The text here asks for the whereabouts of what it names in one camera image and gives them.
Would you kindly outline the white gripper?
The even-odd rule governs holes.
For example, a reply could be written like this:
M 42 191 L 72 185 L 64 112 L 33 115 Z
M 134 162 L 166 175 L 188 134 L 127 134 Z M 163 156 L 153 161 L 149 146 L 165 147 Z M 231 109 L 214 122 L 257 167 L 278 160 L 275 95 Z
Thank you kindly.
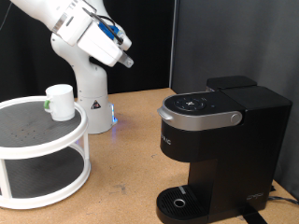
M 99 28 L 89 27 L 77 43 L 78 47 L 97 61 L 114 66 L 117 61 L 131 68 L 134 61 Z

